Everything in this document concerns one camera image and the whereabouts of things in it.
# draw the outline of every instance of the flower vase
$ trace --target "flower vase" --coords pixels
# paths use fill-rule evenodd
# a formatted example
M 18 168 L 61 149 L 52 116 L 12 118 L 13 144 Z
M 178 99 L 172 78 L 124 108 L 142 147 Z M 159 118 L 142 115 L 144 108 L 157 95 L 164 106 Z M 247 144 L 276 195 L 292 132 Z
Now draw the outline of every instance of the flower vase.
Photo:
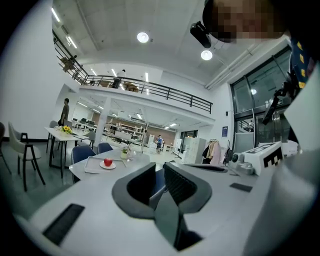
M 121 152 L 121 156 L 122 159 L 127 159 L 128 158 L 128 154 L 127 153 L 123 153 Z

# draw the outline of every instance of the glass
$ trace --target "glass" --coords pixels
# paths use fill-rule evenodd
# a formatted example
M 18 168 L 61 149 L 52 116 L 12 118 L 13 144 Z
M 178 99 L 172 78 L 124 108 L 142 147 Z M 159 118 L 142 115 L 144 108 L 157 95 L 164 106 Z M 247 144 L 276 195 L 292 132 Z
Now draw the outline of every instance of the glass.
M 252 109 L 252 99 L 245 79 L 233 85 L 236 113 Z
M 262 123 L 264 118 L 263 114 L 256 116 L 256 146 L 258 146 L 259 143 L 287 142 L 290 125 L 284 112 L 284 109 L 274 112 L 272 119 L 267 125 Z
M 255 107 L 261 107 L 266 104 L 266 101 L 274 98 L 275 90 L 282 88 L 285 77 L 276 62 L 272 60 L 249 75 L 248 81 L 251 86 L 254 105 Z
M 291 50 L 285 51 L 283 54 L 276 58 L 276 62 L 280 66 L 283 73 L 287 73 L 289 70 L 289 59 L 290 59 Z
M 235 122 L 234 152 L 242 153 L 254 148 L 254 118 L 237 120 Z

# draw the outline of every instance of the person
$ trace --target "person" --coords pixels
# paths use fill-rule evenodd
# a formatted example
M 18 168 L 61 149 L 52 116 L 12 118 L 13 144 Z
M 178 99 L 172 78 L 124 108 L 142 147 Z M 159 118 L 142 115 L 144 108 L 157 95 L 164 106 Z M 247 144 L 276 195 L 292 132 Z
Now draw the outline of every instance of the person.
M 64 121 L 68 120 L 68 114 L 69 114 L 69 105 L 68 104 L 69 104 L 69 99 L 65 98 L 64 99 L 64 106 L 63 106 L 62 113 L 61 113 L 61 118 L 58 121 L 59 126 L 63 126 Z
M 160 154 L 160 150 L 162 147 L 162 141 L 163 141 L 163 139 L 161 138 L 161 135 L 158 135 L 157 142 L 156 142 L 156 151 L 158 154 Z
M 223 42 L 236 39 L 258 39 L 258 42 L 277 39 L 282 35 L 290 38 L 291 63 L 298 87 L 303 89 L 310 78 L 320 48 L 315 40 L 318 9 L 306 0 L 206 0 L 203 23 L 215 38 Z M 288 139 L 298 143 L 290 128 Z
M 117 77 L 114 79 L 112 88 L 118 89 L 122 81 L 121 78 L 125 78 L 125 77 L 126 77 L 126 70 L 122 69 L 120 72 L 118 72 Z
M 63 68 L 63 71 L 64 72 L 67 72 L 68 70 L 72 69 L 75 62 L 76 62 L 76 58 L 77 58 L 77 55 L 74 55 L 73 57 L 70 57 L 64 64 L 64 68 Z

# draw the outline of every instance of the security camera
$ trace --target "security camera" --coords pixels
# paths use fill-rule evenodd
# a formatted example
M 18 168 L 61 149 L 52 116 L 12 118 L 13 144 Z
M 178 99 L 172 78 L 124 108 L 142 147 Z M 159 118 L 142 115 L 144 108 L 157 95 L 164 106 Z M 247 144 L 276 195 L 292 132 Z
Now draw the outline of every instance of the security camera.
M 190 33 L 203 45 L 204 48 L 208 49 L 211 47 L 211 39 L 209 37 L 209 33 L 201 24 L 201 21 L 198 21 L 197 23 L 193 23 L 191 25 Z

